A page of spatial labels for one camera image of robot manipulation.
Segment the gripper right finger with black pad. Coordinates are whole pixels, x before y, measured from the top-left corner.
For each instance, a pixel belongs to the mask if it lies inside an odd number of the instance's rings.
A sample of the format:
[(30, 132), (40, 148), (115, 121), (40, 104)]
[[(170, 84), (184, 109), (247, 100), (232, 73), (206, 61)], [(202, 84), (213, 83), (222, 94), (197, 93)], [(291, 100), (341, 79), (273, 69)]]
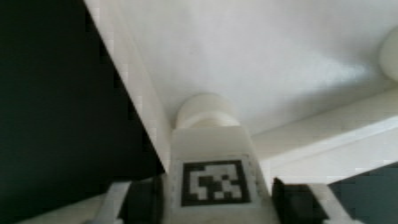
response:
[(287, 184), (275, 178), (271, 201), (280, 224), (364, 224), (348, 214), (325, 184)]

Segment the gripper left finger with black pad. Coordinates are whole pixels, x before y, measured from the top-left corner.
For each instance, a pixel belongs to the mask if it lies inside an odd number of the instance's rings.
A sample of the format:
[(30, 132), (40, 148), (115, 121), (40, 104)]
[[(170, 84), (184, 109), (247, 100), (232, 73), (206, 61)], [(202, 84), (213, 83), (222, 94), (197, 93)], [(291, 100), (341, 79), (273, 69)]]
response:
[(161, 224), (163, 181), (154, 176), (143, 180), (110, 184), (101, 206), (87, 224)]

